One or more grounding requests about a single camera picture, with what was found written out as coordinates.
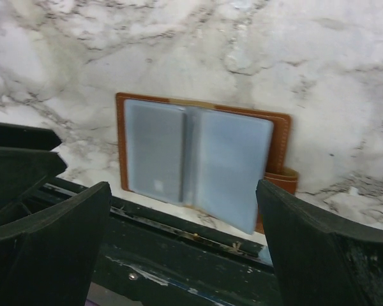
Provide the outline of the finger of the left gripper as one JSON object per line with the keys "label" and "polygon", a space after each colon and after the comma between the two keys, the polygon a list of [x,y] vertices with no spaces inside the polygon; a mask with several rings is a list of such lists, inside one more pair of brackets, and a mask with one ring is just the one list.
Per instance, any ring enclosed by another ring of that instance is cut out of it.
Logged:
{"label": "finger of the left gripper", "polygon": [[31,215],[24,199],[65,171],[61,143],[51,129],[0,122],[0,226]]}

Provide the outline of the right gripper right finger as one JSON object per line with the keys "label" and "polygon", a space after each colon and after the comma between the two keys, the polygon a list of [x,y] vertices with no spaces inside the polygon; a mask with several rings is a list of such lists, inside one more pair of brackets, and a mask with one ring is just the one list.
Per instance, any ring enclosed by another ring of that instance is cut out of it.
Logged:
{"label": "right gripper right finger", "polygon": [[383,230],[296,198],[256,190],[284,305],[383,305]]}

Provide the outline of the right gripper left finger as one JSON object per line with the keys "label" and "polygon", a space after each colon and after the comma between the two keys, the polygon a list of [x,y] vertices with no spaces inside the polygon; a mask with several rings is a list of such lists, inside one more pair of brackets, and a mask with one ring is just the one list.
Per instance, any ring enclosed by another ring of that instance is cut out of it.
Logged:
{"label": "right gripper left finger", "polygon": [[0,305],[84,305],[111,197],[100,182],[0,226]]}

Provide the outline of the brown leather card holder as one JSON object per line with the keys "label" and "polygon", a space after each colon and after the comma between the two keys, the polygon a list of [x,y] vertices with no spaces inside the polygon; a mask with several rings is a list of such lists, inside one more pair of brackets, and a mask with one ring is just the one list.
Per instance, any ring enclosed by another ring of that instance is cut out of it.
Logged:
{"label": "brown leather card holder", "polygon": [[289,114],[125,92],[116,112],[125,191],[252,234],[262,231],[258,181],[297,190],[298,172],[285,166]]}

